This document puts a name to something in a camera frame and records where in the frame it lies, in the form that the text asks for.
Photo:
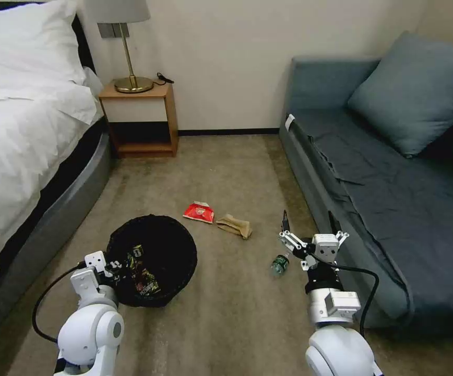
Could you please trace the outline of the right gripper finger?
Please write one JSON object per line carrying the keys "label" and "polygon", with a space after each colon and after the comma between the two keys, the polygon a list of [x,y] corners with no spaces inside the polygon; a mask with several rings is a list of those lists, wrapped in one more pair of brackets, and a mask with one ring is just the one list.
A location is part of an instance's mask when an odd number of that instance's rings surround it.
{"label": "right gripper finger", "polygon": [[308,243],[304,242],[290,231],[289,218],[286,210],[283,211],[282,215],[279,239],[291,254],[308,255]]}
{"label": "right gripper finger", "polygon": [[338,247],[340,248],[349,237],[349,234],[342,231],[340,222],[336,219],[336,217],[330,210],[328,211],[328,221],[331,227],[331,232],[335,234],[338,240]]}

